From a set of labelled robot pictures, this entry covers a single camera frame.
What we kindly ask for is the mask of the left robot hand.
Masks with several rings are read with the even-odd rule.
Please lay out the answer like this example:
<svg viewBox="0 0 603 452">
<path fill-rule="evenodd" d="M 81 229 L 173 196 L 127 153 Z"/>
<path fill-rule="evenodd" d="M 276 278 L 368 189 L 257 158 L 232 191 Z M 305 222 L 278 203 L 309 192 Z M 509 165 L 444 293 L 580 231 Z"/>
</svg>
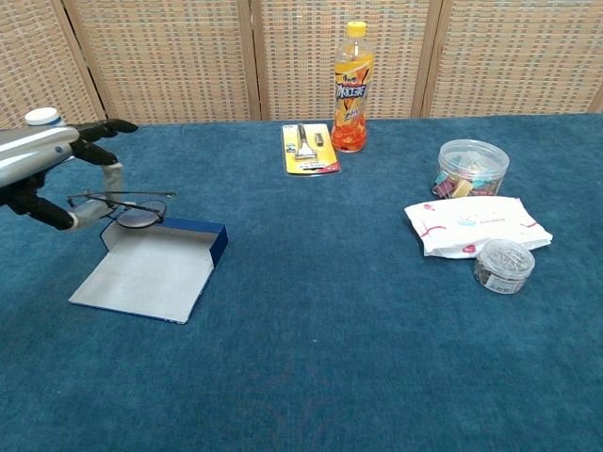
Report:
<svg viewBox="0 0 603 452">
<path fill-rule="evenodd" d="M 122 164 L 96 141 L 137 130 L 130 121 L 108 119 L 2 131 L 1 204 L 60 231 L 89 227 L 115 210 L 122 190 Z M 65 210 L 39 197 L 37 191 L 44 186 L 50 169 L 72 158 L 100 167 L 107 193 Z"/>
</svg>

